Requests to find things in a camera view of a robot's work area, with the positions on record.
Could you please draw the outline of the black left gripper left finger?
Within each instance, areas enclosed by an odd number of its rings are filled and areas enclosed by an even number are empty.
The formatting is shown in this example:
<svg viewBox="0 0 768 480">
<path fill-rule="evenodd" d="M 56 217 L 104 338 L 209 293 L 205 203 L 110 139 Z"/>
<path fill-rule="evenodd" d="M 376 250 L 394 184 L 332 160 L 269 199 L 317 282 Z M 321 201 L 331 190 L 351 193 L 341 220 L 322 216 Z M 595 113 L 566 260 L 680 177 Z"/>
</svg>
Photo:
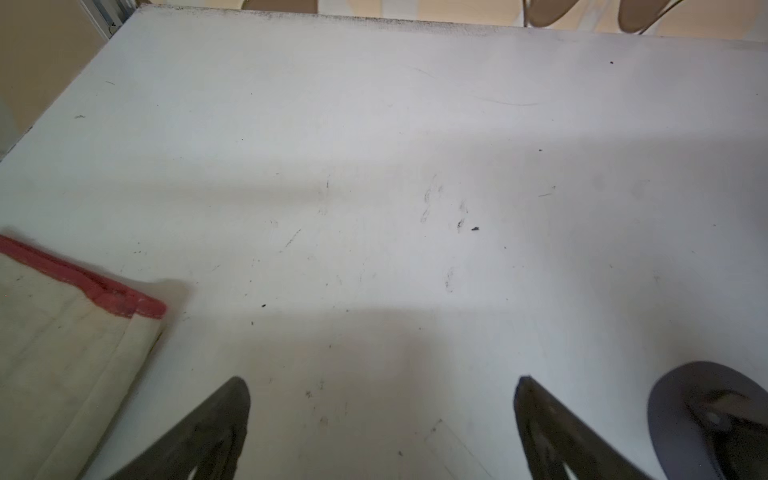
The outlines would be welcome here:
<svg viewBox="0 0 768 480">
<path fill-rule="evenodd" d="M 232 479 L 247 435 L 250 406 L 246 382 L 230 378 L 111 477 Z"/>
</svg>

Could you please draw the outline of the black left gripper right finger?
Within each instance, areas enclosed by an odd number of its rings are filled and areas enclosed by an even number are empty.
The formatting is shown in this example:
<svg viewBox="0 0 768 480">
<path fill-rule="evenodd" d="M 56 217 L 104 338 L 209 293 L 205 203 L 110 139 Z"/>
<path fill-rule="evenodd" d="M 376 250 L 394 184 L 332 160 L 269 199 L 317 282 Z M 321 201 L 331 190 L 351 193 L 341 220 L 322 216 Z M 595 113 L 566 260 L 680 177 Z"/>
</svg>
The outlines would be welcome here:
<svg viewBox="0 0 768 480">
<path fill-rule="evenodd" d="M 531 376 L 519 378 L 513 407 L 533 479 L 646 479 Z"/>
</svg>

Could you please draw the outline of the beige work glove red cuff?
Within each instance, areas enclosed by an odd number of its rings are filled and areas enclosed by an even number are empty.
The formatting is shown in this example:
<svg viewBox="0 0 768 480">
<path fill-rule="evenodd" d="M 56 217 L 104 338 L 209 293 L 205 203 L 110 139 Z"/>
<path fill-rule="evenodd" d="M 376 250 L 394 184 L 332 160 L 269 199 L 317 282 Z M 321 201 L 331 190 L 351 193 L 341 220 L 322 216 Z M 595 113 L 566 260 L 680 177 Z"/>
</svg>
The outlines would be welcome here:
<svg viewBox="0 0 768 480">
<path fill-rule="evenodd" d="M 2 237 L 2 478 L 80 476 L 166 310 L 139 290 Z"/>
</svg>

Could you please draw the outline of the grey phone stand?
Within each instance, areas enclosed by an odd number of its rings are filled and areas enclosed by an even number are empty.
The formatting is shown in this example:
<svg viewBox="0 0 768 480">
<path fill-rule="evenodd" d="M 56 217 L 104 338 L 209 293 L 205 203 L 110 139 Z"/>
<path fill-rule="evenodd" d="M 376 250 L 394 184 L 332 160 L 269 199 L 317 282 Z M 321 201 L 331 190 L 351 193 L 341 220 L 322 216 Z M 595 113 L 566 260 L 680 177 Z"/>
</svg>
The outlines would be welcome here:
<svg viewBox="0 0 768 480">
<path fill-rule="evenodd" d="M 765 479 L 767 390 L 709 361 L 679 366 L 652 387 L 651 443 L 668 479 Z"/>
</svg>

